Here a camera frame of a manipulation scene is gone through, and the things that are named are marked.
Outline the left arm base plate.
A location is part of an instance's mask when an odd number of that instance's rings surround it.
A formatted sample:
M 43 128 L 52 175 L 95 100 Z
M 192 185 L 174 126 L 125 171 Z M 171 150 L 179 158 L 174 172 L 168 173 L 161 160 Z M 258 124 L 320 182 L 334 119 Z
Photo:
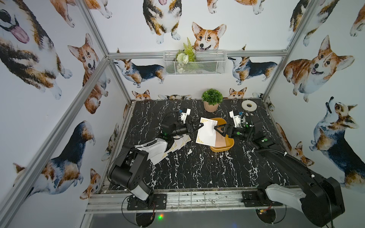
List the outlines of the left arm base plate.
M 130 197 L 128 200 L 128 211 L 145 211 L 145 210 L 165 210 L 167 203 L 167 194 L 152 194 L 146 200 L 141 200 L 136 196 Z

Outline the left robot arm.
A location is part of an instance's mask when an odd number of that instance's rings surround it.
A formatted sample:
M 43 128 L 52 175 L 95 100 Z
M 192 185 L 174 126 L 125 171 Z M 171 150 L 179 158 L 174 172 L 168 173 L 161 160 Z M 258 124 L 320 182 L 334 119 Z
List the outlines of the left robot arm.
M 109 181 L 127 189 L 141 202 L 150 203 L 154 193 L 143 180 L 150 160 L 167 152 L 173 146 L 176 136 L 195 133 L 203 126 L 203 123 L 188 120 L 172 123 L 163 121 L 155 139 L 145 144 L 123 147 L 120 155 L 111 162 L 108 168 Z

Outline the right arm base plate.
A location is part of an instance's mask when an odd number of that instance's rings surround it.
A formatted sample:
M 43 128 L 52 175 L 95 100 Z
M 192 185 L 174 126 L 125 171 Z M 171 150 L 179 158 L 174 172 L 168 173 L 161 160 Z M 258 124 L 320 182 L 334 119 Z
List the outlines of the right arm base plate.
M 263 190 L 243 191 L 241 195 L 245 207 L 283 206 L 282 203 L 271 201 Z

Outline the yellow plastic storage box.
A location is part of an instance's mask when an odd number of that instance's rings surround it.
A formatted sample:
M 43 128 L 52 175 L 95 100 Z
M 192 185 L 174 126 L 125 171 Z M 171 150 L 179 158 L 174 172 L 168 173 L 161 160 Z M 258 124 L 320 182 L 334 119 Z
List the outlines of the yellow plastic storage box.
M 234 140 L 229 137 L 223 137 L 220 133 L 216 132 L 215 146 L 210 146 L 210 149 L 215 152 L 225 152 L 230 150 L 234 146 Z

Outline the stack of stationery paper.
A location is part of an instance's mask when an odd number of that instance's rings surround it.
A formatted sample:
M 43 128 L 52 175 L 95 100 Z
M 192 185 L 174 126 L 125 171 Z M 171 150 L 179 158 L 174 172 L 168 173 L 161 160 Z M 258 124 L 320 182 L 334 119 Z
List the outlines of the stack of stationery paper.
M 216 133 L 215 138 L 215 148 L 224 148 L 227 147 L 226 137 L 223 137 L 219 133 Z

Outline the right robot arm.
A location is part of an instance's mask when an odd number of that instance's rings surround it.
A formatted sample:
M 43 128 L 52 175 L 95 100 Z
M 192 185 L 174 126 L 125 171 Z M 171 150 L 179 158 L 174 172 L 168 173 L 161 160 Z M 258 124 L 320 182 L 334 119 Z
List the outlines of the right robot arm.
M 289 206 L 302 212 L 317 227 L 333 227 L 333 220 L 345 212 L 339 182 L 332 177 L 323 177 L 282 151 L 277 143 L 259 131 L 260 123 L 252 119 L 250 112 L 232 111 L 230 116 L 234 124 L 216 125 L 215 131 L 223 137 L 245 141 L 253 152 L 282 169 L 298 186 L 293 189 L 269 181 L 259 185 L 254 192 L 243 193 L 244 204 L 252 202 L 268 208 L 274 204 Z

